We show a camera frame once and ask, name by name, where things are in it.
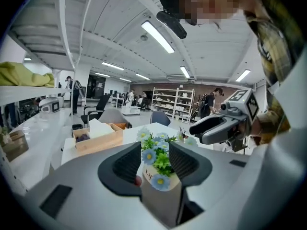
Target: brown wall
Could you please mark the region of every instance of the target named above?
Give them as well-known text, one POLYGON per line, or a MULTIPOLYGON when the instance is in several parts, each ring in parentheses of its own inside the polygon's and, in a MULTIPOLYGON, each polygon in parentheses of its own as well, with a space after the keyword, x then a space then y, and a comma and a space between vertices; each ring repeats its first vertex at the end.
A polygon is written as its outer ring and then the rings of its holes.
MULTIPOLYGON (((210 93, 212 92, 215 88, 222 88, 224 96, 219 96, 215 99, 215 108, 218 110, 220 109, 221 103, 227 99, 230 95, 232 95, 237 89, 235 88, 229 88, 229 87, 221 87, 221 86, 212 86, 212 85, 203 85, 203 84, 182 84, 184 90, 195 90, 195 98, 194 102, 198 101, 198 96, 203 95, 204 93, 210 93)), ((176 89, 180 86, 180 83, 148 83, 148 84, 131 84, 130 85, 130 90, 134 89, 135 94, 139 95, 142 94, 143 91, 147 90, 154 90, 155 88, 158 89, 176 89)))

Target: white tissue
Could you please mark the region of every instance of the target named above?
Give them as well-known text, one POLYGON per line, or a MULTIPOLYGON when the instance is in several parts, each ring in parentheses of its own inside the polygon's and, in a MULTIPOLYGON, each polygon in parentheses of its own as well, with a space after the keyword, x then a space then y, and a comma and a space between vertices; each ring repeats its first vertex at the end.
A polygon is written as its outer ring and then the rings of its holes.
POLYGON ((111 126, 107 125, 106 123, 100 123, 97 119, 92 119, 90 121, 90 139, 104 136, 113 132, 114 130, 111 128, 111 126))

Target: cardboard box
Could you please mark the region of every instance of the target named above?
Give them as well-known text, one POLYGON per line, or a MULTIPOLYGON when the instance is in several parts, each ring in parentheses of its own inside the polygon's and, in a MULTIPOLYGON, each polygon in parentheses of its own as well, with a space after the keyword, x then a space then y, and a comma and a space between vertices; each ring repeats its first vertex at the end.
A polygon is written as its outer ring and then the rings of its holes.
POLYGON ((24 133, 21 130, 10 133, 12 142, 2 147, 9 162, 29 150, 24 133))
MULTIPOLYGON (((90 153, 99 152, 102 150, 110 149, 122 145, 123 143, 123 130, 114 124, 108 124, 115 131, 111 134, 96 137, 85 141, 76 143, 76 149, 79 156, 83 156, 90 153)), ((79 137, 90 131, 90 128, 83 128, 74 130, 73 137, 79 137)))

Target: plaid shirt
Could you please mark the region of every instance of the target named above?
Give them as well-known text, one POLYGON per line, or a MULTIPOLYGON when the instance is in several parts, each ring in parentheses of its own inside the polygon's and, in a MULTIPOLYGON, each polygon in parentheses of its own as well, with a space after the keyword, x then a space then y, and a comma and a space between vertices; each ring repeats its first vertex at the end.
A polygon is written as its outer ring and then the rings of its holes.
POLYGON ((280 104, 269 88, 274 84, 282 84, 288 76, 303 49, 304 37, 279 0, 261 2, 270 17, 269 20, 258 19, 248 12, 245 12, 245 16, 258 38, 258 50, 266 78, 267 112, 258 115, 262 127, 260 144, 265 144, 277 133, 290 128, 280 104))

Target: yellow flower center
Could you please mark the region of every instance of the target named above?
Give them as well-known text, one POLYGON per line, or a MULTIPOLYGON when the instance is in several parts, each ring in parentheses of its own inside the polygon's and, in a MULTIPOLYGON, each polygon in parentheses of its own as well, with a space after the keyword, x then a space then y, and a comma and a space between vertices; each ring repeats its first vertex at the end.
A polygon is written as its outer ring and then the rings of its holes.
POLYGON ((164 180, 163 179, 158 179, 158 184, 164 184, 164 180))

